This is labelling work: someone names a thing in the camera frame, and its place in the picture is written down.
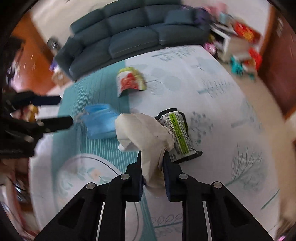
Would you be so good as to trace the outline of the green black snack wrapper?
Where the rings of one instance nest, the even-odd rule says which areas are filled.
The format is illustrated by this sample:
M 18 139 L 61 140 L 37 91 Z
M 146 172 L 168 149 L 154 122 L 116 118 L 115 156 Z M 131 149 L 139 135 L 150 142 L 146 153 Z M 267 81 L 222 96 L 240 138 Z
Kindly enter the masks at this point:
M 180 164 L 203 155 L 197 151 L 189 137 L 188 125 L 185 115 L 176 108 L 169 108 L 160 112 L 155 119 L 167 127 L 174 135 L 175 145 L 169 151 L 172 163 Z

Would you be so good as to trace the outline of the teal patterned tablecloth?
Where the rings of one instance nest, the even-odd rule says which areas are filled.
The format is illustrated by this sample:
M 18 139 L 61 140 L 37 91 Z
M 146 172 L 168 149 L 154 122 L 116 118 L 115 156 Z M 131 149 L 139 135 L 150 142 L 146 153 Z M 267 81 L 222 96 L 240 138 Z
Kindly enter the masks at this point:
M 144 152 L 144 193 L 126 206 L 126 240 L 181 240 L 182 205 L 164 190 L 161 152 L 173 158 L 174 114 L 185 114 L 188 140 L 201 157 L 181 164 L 200 182 L 222 182 L 276 236 L 279 220 L 275 163 L 260 119 L 232 76 L 199 46 L 168 48 L 120 61 L 60 91 L 62 101 L 38 118 L 71 116 L 72 128 L 45 135 L 30 159 L 39 229 L 90 182 L 124 173 Z

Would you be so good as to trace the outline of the wooden cabinet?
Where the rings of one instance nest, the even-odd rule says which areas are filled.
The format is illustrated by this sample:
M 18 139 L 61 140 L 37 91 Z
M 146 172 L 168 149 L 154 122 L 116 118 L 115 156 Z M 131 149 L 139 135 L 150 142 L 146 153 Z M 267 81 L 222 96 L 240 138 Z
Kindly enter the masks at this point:
M 50 71 L 54 55 L 33 23 L 30 13 L 21 18 L 12 35 L 25 41 L 16 58 L 18 64 L 13 88 L 17 91 L 47 93 L 56 86 L 52 81 L 53 72 Z

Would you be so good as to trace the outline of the brown wooden door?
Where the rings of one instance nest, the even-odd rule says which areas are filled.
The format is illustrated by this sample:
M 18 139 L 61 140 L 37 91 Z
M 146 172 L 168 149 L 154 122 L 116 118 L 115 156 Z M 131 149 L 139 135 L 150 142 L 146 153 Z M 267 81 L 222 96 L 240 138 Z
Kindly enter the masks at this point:
M 295 32 L 278 11 L 259 76 L 269 89 L 284 116 L 295 110 Z

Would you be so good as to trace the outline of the blue face mask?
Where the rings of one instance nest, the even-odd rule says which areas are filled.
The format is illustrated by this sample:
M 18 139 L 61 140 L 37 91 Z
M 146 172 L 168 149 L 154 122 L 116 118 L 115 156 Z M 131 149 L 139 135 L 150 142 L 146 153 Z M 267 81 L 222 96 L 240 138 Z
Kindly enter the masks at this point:
M 87 137 L 91 140 L 115 138 L 115 120 L 120 115 L 109 104 L 88 105 L 74 117 L 76 123 L 84 123 Z

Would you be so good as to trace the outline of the red gift box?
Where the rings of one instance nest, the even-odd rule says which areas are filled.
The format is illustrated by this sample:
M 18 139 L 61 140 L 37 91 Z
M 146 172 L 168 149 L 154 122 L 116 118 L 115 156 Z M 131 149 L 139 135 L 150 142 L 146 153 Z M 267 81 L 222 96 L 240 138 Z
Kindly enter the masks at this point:
M 233 27 L 238 37 L 247 40 L 251 44 L 257 44 L 261 38 L 261 34 L 259 32 L 244 23 L 235 21 Z

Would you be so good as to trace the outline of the white paper tissue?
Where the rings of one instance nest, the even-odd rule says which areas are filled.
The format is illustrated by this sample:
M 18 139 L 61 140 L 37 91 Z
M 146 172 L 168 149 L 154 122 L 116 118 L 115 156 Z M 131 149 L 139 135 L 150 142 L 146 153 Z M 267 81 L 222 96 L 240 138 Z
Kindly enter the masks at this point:
M 165 194 L 163 157 L 174 148 L 173 133 L 155 118 L 143 113 L 122 113 L 115 120 L 115 131 L 121 151 L 140 151 L 141 170 L 151 195 Z

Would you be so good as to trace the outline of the cardboard box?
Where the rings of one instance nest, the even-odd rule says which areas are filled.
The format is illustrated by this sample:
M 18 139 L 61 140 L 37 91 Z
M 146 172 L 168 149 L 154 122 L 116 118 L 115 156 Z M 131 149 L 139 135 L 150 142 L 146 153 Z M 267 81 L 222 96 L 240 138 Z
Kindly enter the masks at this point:
M 52 82 L 59 87 L 71 82 L 71 79 L 61 70 L 54 71 L 52 75 Z

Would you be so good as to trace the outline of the dark teal sofa cushion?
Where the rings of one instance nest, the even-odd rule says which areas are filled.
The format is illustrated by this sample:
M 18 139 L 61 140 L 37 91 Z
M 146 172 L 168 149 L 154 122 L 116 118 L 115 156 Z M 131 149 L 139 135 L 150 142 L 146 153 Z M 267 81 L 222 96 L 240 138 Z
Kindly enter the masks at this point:
M 165 25 L 194 25 L 192 9 L 176 9 L 169 11 L 164 20 Z

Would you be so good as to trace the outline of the teal three-seat sofa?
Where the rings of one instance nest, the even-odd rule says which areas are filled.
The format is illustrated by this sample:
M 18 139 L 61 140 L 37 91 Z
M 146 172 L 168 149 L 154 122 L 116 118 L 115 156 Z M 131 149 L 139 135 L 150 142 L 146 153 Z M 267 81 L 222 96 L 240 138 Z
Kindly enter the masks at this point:
M 169 11 L 192 9 L 194 25 L 165 25 Z M 203 45 L 210 14 L 181 1 L 114 1 L 74 21 L 54 57 L 72 80 L 127 58 L 166 47 Z

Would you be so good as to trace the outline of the red green snack wrapper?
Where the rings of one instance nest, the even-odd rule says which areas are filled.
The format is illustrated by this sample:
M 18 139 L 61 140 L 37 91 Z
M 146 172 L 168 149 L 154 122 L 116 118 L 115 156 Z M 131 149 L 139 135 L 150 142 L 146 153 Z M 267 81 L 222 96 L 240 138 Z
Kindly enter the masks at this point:
M 119 70 L 116 76 L 116 85 L 118 97 L 126 90 L 144 91 L 147 89 L 143 74 L 133 67 Z

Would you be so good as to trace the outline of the teal toy scooter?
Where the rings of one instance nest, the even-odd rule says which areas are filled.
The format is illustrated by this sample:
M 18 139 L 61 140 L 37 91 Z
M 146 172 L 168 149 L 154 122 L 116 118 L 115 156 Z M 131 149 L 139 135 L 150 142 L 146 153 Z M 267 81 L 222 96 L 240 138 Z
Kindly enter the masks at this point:
M 247 74 L 252 80 L 255 80 L 257 77 L 257 69 L 251 60 L 240 61 L 232 56 L 230 58 L 230 70 L 231 73 L 240 77 L 245 74 Z

